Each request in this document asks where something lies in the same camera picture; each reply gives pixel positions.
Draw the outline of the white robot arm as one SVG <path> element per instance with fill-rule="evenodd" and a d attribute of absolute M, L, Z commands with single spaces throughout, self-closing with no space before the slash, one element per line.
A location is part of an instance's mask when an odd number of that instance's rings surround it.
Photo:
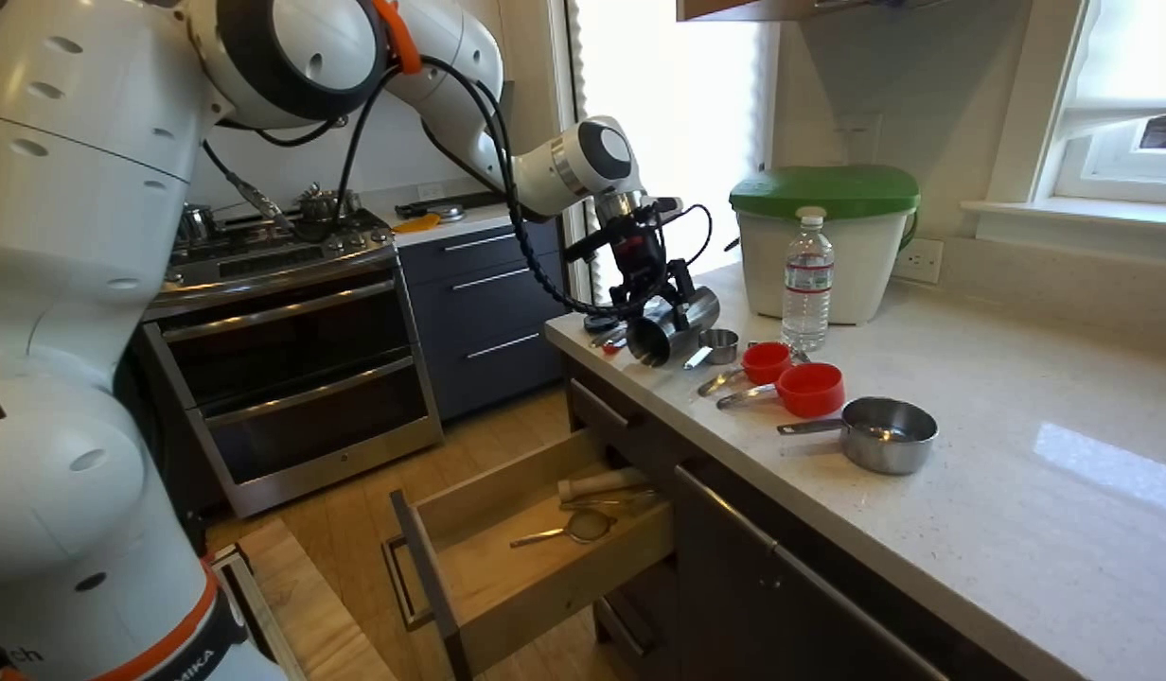
<path fill-rule="evenodd" d="M 113 396 L 208 126 L 319 126 L 391 90 L 513 220 L 599 209 L 638 360 L 715 316 L 657 247 L 626 129 L 584 118 L 513 156 L 500 88 L 500 46 L 458 0 L 0 8 L 0 681 L 289 681 Z"/>

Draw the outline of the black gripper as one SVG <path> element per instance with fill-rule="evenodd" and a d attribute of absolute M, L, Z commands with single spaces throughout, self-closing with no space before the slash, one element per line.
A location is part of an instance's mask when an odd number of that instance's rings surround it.
<path fill-rule="evenodd" d="M 607 314 L 616 316 L 616 336 L 632 356 L 647 356 L 647 316 L 650 298 L 665 298 L 665 321 L 679 331 L 713 329 L 720 316 L 720 298 L 713 287 L 672 292 L 672 268 L 665 257 L 664 227 L 680 211 L 679 195 L 656 195 L 643 209 L 609 215 L 599 229 L 563 249 L 568 262 L 590 262 L 609 249 L 619 283 L 609 292 Z"/>

